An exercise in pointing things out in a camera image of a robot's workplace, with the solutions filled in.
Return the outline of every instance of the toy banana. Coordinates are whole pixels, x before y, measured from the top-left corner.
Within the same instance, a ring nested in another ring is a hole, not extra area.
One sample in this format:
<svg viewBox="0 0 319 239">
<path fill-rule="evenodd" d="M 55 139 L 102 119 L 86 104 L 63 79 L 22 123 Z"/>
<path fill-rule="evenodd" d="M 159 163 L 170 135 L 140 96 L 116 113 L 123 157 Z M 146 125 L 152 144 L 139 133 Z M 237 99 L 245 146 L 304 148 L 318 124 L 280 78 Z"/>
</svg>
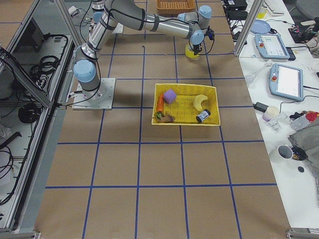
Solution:
<svg viewBox="0 0 319 239">
<path fill-rule="evenodd" d="M 195 97 L 195 100 L 194 100 L 194 107 L 202 112 L 203 111 L 203 107 L 201 106 L 201 103 L 203 101 L 207 101 L 208 100 L 208 97 L 206 95 L 198 95 Z"/>
</svg>

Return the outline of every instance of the blue plate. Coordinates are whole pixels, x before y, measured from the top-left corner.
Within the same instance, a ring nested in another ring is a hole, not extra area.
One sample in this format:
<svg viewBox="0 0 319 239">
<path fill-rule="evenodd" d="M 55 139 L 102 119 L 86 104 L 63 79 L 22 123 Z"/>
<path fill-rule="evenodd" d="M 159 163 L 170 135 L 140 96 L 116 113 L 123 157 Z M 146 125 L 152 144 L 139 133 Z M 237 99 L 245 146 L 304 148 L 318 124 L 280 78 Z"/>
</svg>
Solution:
<svg viewBox="0 0 319 239">
<path fill-rule="evenodd" d="M 262 20 L 255 20 L 253 26 L 251 27 L 251 32 L 258 34 L 265 34 L 269 32 L 271 29 L 270 25 Z"/>
</svg>

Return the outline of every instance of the purple block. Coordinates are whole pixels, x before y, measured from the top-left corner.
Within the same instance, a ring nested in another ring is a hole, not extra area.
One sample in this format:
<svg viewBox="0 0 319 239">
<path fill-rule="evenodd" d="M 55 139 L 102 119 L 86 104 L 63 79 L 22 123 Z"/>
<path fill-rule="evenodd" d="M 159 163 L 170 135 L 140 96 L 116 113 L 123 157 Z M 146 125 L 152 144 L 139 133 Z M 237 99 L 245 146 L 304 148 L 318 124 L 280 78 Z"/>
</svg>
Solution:
<svg viewBox="0 0 319 239">
<path fill-rule="evenodd" d="M 171 104 L 176 99 L 177 94 L 172 90 L 169 89 L 164 93 L 164 101 L 168 104 Z"/>
</svg>

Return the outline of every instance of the white table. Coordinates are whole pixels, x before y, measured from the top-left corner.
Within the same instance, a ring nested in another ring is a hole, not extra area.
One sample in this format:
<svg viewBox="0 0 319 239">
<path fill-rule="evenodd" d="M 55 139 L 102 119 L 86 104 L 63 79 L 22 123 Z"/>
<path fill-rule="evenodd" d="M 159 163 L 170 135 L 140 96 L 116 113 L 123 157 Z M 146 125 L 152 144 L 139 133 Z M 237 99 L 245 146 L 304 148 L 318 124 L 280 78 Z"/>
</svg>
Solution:
<svg viewBox="0 0 319 239">
<path fill-rule="evenodd" d="M 281 2 L 285 10 L 287 10 L 282 1 L 278 2 Z M 267 14 L 264 20 L 270 18 L 293 23 L 288 11 L 285 16 L 280 17 L 270 17 Z M 289 24 L 277 21 L 268 21 L 268 23 L 281 34 L 286 46 L 302 45 L 293 42 L 287 30 L 287 28 L 290 27 Z M 254 42 L 253 33 L 249 34 L 247 43 L 239 57 L 245 76 L 260 69 L 267 61 L 267 59 L 263 59 L 259 55 Z M 319 72 L 319 59 L 314 59 L 306 48 L 295 48 L 293 50 L 297 58 L 295 61 L 273 61 L 287 66 L 301 68 L 304 71 L 304 85 L 319 88 L 319 78 L 316 75 L 316 72 Z M 263 69 L 256 77 L 254 83 L 249 85 L 248 90 L 252 102 L 261 102 L 279 108 L 282 101 L 289 102 L 290 100 L 271 95 L 268 87 L 269 73 L 270 67 Z M 304 96 L 306 95 L 319 97 L 319 91 L 305 89 Z M 319 112 L 319 98 L 306 98 L 305 101 L 301 103 L 282 104 L 282 111 L 287 112 L 289 115 L 303 110 Z M 266 122 L 262 119 L 261 112 L 256 111 L 256 116 L 268 153 L 280 144 L 291 146 L 288 137 L 294 133 L 294 130 L 288 124 L 280 123 L 281 130 L 275 132 L 266 125 Z M 306 164 L 302 161 L 294 160 L 275 163 L 271 158 L 270 161 L 290 226 L 292 228 L 319 228 L 319 204 L 315 178 L 312 176 Z M 302 166 L 305 171 L 303 173 L 299 172 L 298 166 Z"/>
</svg>

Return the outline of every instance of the black puck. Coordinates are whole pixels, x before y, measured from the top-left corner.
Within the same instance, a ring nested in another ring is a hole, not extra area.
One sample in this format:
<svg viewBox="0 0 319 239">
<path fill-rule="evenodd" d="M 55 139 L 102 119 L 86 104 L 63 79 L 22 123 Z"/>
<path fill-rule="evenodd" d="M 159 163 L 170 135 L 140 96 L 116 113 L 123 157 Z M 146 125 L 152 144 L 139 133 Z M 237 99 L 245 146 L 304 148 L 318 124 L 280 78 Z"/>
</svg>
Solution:
<svg viewBox="0 0 319 239">
<path fill-rule="evenodd" d="M 305 171 L 305 169 L 302 168 L 301 166 L 299 166 L 299 167 L 298 167 L 298 171 L 301 172 L 301 173 L 303 173 L 303 172 Z"/>
</svg>

